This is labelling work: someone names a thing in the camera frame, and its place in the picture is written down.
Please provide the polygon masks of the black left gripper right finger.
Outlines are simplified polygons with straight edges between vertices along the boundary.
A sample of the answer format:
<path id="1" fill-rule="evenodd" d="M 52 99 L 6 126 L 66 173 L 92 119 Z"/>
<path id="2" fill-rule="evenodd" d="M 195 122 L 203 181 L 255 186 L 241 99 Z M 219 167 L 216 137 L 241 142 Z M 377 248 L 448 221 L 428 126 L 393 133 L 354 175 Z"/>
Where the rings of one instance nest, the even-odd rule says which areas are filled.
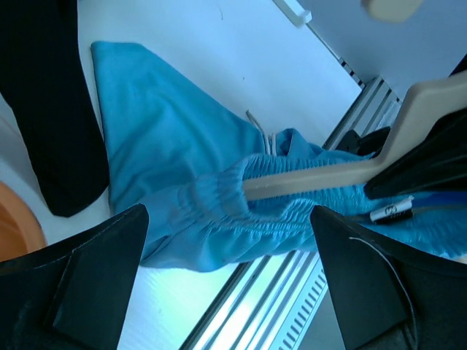
<path id="1" fill-rule="evenodd" d="M 466 348 L 466 265 L 324 206 L 310 222 L 346 349 Z"/>

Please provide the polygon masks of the beige wooden hanger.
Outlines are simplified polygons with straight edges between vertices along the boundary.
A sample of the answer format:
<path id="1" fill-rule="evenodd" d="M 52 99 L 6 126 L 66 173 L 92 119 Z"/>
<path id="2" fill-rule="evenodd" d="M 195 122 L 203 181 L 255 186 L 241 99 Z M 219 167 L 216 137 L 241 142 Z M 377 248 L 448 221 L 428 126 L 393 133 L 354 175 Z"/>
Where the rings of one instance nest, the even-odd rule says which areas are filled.
<path id="1" fill-rule="evenodd" d="M 421 144 L 447 114 L 466 108 L 466 72 L 418 82 L 406 93 L 380 154 L 370 160 L 340 163 L 243 181 L 249 201 L 362 184 Z"/>

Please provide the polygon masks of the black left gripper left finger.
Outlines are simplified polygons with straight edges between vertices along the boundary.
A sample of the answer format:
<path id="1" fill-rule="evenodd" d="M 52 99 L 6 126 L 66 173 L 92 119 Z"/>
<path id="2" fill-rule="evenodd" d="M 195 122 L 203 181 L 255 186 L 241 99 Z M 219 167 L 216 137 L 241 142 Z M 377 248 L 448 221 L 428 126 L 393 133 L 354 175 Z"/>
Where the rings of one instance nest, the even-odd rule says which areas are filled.
<path id="1" fill-rule="evenodd" d="M 116 349 L 147 235 L 132 206 L 1 263 L 2 349 Z"/>

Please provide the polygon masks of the light blue shorts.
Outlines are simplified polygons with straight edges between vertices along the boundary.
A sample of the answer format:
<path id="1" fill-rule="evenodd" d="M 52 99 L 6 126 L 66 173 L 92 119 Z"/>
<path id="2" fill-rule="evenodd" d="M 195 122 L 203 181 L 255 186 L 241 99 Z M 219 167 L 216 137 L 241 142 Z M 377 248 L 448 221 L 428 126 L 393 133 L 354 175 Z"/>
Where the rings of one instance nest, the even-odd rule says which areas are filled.
<path id="1" fill-rule="evenodd" d="M 267 135 L 224 108 L 162 58 L 135 43 L 91 46 L 115 212 L 142 203 L 147 268 L 210 272 L 293 250 L 316 250 L 316 205 L 370 226 L 396 198 L 368 199 L 360 185 L 247 201 L 245 179 L 349 163 L 295 129 Z"/>

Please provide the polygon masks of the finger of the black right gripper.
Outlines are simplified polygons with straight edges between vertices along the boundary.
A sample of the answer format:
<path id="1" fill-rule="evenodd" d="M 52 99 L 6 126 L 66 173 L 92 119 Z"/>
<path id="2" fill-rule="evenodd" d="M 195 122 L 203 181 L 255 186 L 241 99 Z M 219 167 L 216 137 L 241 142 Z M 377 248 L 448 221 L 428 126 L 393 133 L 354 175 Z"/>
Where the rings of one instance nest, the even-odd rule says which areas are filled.
<path id="1" fill-rule="evenodd" d="M 431 191 L 466 191 L 465 109 L 442 117 L 421 144 L 364 187 L 370 199 Z"/>

